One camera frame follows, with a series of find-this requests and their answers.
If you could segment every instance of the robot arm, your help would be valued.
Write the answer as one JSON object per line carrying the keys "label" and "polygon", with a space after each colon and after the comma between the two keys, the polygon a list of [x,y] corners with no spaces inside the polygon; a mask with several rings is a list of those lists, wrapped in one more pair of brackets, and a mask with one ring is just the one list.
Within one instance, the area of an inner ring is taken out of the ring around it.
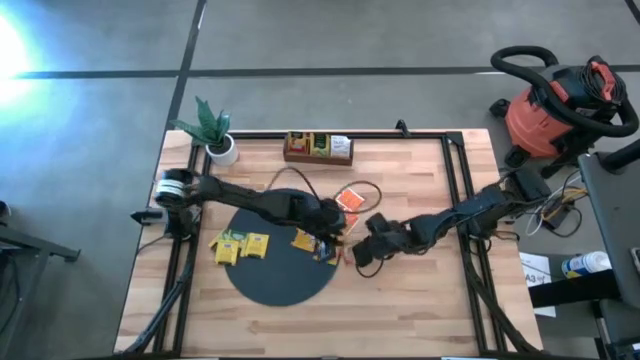
{"label": "robot arm", "polygon": [[[505,190],[500,187],[503,182]],[[398,222],[387,221],[377,213],[365,223],[371,235],[353,247],[356,266],[363,267],[374,258],[387,259],[398,252],[422,255],[449,229],[460,224],[466,226],[469,235],[488,238],[496,229],[498,220],[507,215],[520,215],[540,205],[550,193],[539,175],[521,169],[438,214],[419,215]]]}
{"label": "robot arm", "polygon": [[167,209],[169,221],[183,218],[178,215],[191,205],[206,201],[235,206],[255,212],[276,225],[296,226],[316,239],[335,246],[345,228],[344,213],[333,199],[317,201],[285,192],[259,192],[222,181],[214,176],[201,176],[195,190],[189,190],[193,175],[184,169],[163,173],[156,190],[156,202]]}

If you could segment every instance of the wooden table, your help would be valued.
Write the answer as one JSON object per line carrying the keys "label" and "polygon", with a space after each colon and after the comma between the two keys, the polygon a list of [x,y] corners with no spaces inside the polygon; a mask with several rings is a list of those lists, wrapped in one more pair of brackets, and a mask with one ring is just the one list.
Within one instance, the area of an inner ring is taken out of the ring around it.
{"label": "wooden table", "polygon": [[[476,191],[498,179],[486,130],[462,130]],[[164,142],[156,177],[162,171],[186,167],[190,138],[170,131]],[[225,181],[263,190],[286,164],[282,140],[239,140],[239,161],[232,167],[212,167]],[[377,209],[389,219],[404,220],[451,206],[441,144],[433,140],[357,140],[353,167],[296,164],[321,196],[331,196],[345,183],[366,179],[383,190]],[[196,169],[201,169],[203,154]],[[457,175],[459,185],[462,177]],[[305,190],[295,174],[283,174],[275,187]],[[372,198],[373,191],[362,190]],[[207,243],[227,226],[235,208],[205,205],[183,356],[439,356],[477,355],[471,312],[455,231],[424,256],[398,255],[372,279],[361,278],[352,265],[341,264],[327,287],[306,302],[267,307],[243,297],[223,268],[213,262]],[[349,241],[366,236],[365,214]],[[162,226],[147,227],[141,244],[162,234]],[[122,316],[116,350],[126,348],[158,309],[171,245],[161,241],[137,257]],[[515,242],[494,240],[489,253],[498,300],[514,325],[541,348],[536,320]],[[489,315],[483,309],[489,343]],[[173,339],[170,317],[167,344]]]}

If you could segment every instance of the orange shop vacuum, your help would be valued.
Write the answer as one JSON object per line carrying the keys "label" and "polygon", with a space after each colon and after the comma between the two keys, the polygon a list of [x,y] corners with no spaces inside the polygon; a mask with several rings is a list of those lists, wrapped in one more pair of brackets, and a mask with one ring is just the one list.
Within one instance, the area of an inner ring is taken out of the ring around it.
{"label": "orange shop vacuum", "polygon": [[[539,58],[545,67],[536,72],[504,60],[518,55]],[[567,66],[545,48],[512,46],[493,54],[491,65],[531,84],[511,102],[500,99],[489,108],[509,129],[513,146],[505,164],[511,168],[530,158],[554,158],[541,170],[547,179],[564,165],[575,165],[578,155],[599,138],[626,137],[638,130],[624,81],[600,56],[585,66]],[[619,125],[612,123],[616,114]]]}

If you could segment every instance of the black circular mat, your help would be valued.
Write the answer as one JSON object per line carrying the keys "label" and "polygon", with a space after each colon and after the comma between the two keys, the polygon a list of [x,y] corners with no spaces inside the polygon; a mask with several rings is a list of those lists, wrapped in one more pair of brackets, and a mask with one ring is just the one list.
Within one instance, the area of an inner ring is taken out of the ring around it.
{"label": "black circular mat", "polygon": [[[313,195],[293,189],[278,189]],[[337,266],[313,259],[313,254],[291,245],[296,236],[293,226],[277,226],[248,210],[238,210],[229,229],[269,235],[264,259],[239,258],[236,266],[225,266],[229,280],[249,299],[263,305],[289,306],[301,303],[322,290]]]}

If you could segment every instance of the vacuum hose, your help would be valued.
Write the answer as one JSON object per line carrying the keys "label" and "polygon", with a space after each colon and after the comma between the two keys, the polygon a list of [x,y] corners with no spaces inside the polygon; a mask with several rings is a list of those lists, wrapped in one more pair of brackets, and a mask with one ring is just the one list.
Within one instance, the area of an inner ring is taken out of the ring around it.
{"label": "vacuum hose", "polygon": [[498,50],[493,54],[493,56],[491,56],[491,65],[497,70],[513,75],[536,88],[542,89],[547,95],[550,106],[561,116],[561,120],[566,121],[570,125],[591,130],[598,135],[607,137],[626,137],[638,130],[638,115],[626,97],[618,107],[618,115],[620,115],[622,125],[603,123],[584,117],[566,106],[555,91],[553,91],[549,82],[540,74],[529,68],[504,61],[504,58],[516,55],[537,57],[544,61],[546,67],[557,65],[558,59],[551,51],[539,46],[511,46]]}

